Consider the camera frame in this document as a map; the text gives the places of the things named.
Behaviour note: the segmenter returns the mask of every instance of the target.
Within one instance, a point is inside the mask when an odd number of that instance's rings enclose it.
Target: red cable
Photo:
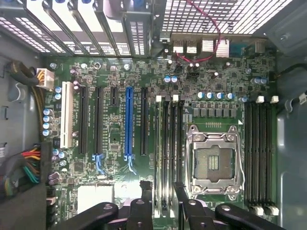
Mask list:
[[[200,12],[203,16],[208,17],[211,20],[211,22],[215,26],[215,29],[217,30],[217,33],[218,33],[219,36],[218,36],[217,44],[214,47],[213,53],[209,57],[206,57],[206,58],[203,58],[203,59],[197,59],[197,60],[190,60],[190,59],[186,58],[185,56],[179,55],[178,53],[177,53],[177,56],[179,58],[181,58],[182,60],[187,61],[187,62],[203,62],[203,61],[207,61],[207,60],[211,59],[214,56],[214,54],[216,53],[216,51],[217,51],[217,49],[219,47],[219,44],[221,42],[221,30],[218,28],[216,21],[209,14],[205,13],[202,9],[200,9],[197,5],[195,5],[195,3],[192,2],[191,0],[186,0],[186,1],[191,6],[193,6],[195,9],[197,9],[197,11]]]

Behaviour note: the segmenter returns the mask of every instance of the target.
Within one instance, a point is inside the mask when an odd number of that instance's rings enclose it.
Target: ram slot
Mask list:
[[[175,154],[176,154],[176,133],[177,133],[177,121],[176,121],[177,104],[171,102],[170,104],[170,128],[169,128],[169,204],[172,203],[173,197],[173,184],[175,182]]]
[[[104,107],[104,89],[96,88],[96,108],[95,108],[95,125],[94,125],[94,153],[102,153],[102,119]]]
[[[267,104],[267,145],[266,145],[266,202],[272,203],[272,106]]]
[[[162,212],[167,210],[168,195],[167,195],[167,144],[168,144],[168,104],[169,102],[163,102],[162,112],[162,168],[161,168],[161,181],[162,181]]]
[[[147,156],[148,151],[148,89],[141,89],[141,156]]]
[[[183,135],[183,101],[177,106],[177,177],[176,181],[182,181],[182,135]]]
[[[82,86],[80,88],[80,103],[79,103],[79,153],[86,154],[87,152],[87,126],[88,126],[88,87]]]
[[[258,203],[263,203],[265,200],[266,192],[266,107],[264,104],[259,105],[259,128],[260,128],[260,138],[259,138],[259,161],[260,161],[260,176],[259,176],[259,197]]]
[[[126,88],[126,116],[125,116],[125,153],[124,161],[127,161],[129,170],[136,174],[133,168],[132,138],[133,138],[133,88]]]

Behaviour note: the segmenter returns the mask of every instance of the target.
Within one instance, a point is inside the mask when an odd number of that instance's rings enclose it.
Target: ventilation grille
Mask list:
[[[142,22],[130,22],[133,46],[136,55],[144,55],[144,32]]]
[[[253,34],[292,0],[196,0],[223,34]],[[162,31],[216,33],[215,26],[186,0],[167,0]]]
[[[22,32],[20,29],[16,28],[13,24],[7,21],[5,18],[0,17],[0,25],[3,26],[5,29],[13,33],[14,35],[18,36],[20,39],[24,40],[26,43],[37,49],[39,52],[42,53],[50,53],[50,50],[43,47],[33,38],[29,37],[27,34]]]

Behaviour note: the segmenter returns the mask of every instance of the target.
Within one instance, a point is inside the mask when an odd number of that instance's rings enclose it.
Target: colored wires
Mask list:
[[[181,56],[179,53],[177,53],[177,57],[184,60],[184,61],[187,61],[187,62],[203,62],[203,61],[207,61],[209,59],[211,59],[217,49],[218,49],[218,46],[221,42],[221,30],[219,29],[216,21],[207,13],[205,13],[201,8],[199,8],[194,2],[192,2],[191,0],[186,0],[188,4],[190,4],[191,6],[193,6],[198,12],[200,12],[204,17],[208,17],[210,19],[210,21],[213,23],[213,25],[215,26],[215,29],[218,33],[218,40],[217,40],[217,43],[216,45],[214,46],[214,49],[213,49],[213,53],[209,56],[209,57],[206,57],[206,58],[203,58],[203,59],[196,59],[196,60],[190,60],[188,58],[186,58],[185,56]]]

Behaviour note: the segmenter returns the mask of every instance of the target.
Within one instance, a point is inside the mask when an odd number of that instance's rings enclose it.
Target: screw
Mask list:
[[[105,207],[104,207],[104,209],[105,210],[109,210],[109,209],[112,209],[113,207],[111,206],[111,205],[106,205]]]
[[[227,205],[223,205],[222,206],[222,210],[224,210],[224,211],[230,211],[230,207],[229,206],[227,206]]]
[[[189,204],[190,204],[190,205],[196,205],[196,202],[195,202],[195,200],[190,200],[190,201],[189,201]]]
[[[50,68],[52,68],[52,69],[56,69],[58,66],[57,66],[57,64],[56,63],[50,63]]]

